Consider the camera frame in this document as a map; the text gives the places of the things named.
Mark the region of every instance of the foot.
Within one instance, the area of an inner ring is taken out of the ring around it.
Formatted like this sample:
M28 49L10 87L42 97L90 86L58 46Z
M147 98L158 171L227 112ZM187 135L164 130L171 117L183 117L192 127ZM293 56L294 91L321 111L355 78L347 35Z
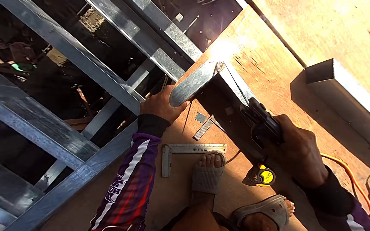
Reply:
M285 204L286 211L291 217L295 211L294 203L285 200ZM270 217L260 212L245 217L242 224L247 231L278 231L278 225Z
M198 167L219 168L221 167L221 157L215 152L205 153L201 160L197 162ZM213 201L215 195L205 192L192 192L191 206L203 206L210 211L213 210Z

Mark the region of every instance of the green object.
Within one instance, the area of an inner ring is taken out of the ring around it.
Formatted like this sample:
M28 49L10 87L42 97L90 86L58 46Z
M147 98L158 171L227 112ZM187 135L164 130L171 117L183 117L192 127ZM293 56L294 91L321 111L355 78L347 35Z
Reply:
M37 68L37 66L35 66L34 64L26 64L26 63L13 63L11 64L11 66L17 70L17 71L23 71L23 72L26 72L26 71L32 71L34 68Z

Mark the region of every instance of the leg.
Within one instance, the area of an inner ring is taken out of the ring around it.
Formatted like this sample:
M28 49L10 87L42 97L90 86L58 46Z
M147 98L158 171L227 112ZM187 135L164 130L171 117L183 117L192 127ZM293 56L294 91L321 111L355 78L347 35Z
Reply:
M204 155L197 163L198 167L219 168L222 166L221 158L214 153ZM172 231L227 231L220 227L212 215L213 202L215 195L204 192L193 192L191 208L173 226Z

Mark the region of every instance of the welding electrode holder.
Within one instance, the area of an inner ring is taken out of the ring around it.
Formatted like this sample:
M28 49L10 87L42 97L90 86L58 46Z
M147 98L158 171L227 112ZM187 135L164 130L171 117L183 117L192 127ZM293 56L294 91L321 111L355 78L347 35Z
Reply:
M279 123L269 112L266 111L265 106L259 103L254 97L249 99L248 107L241 104L240 111L245 119L250 122L251 139L260 148L265 148L260 137L269 139L275 144L281 144L284 142Z

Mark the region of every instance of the black sleeve cuff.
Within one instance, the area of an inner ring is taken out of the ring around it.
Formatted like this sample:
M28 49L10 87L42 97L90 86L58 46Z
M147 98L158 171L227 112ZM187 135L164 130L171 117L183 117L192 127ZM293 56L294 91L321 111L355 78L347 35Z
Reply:
M138 131L162 138L167 127L171 123L166 119L153 114L141 114L138 116Z
M333 216L346 216L354 207L352 194L340 185L332 170L326 165L325 167L329 176L323 185L308 189L298 182L296 184L306 193L313 208Z

